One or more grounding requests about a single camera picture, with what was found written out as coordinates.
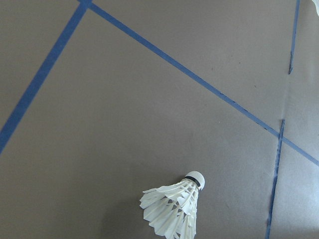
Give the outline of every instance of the gray floor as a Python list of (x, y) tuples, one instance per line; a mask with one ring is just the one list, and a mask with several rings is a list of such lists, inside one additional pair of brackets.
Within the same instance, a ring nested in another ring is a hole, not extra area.
[[(295, 1), (95, 0), (319, 159), (319, 17)], [(0, 126), (78, 1), (0, 3)], [(0, 156), (0, 238), (154, 238), (142, 191), (206, 179), (197, 239), (263, 239), (278, 139), (88, 10)], [(283, 144), (271, 239), (319, 237), (319, 168)]]

